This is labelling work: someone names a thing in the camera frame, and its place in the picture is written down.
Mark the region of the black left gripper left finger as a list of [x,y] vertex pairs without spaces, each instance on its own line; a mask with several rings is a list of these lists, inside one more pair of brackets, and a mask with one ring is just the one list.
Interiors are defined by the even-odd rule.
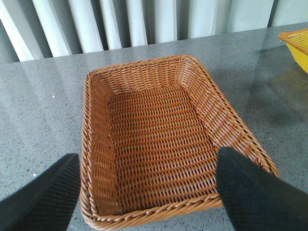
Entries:
[[2,231],[65,231],[80,193],[78,154],[66,154],[0,203]]

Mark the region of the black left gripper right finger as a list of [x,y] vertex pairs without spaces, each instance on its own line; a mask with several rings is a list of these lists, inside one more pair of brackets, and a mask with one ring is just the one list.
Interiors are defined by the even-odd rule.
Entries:
[[306,231],[308,194],[268,173],[232,147],[220,147],[219,196],[237,231]]

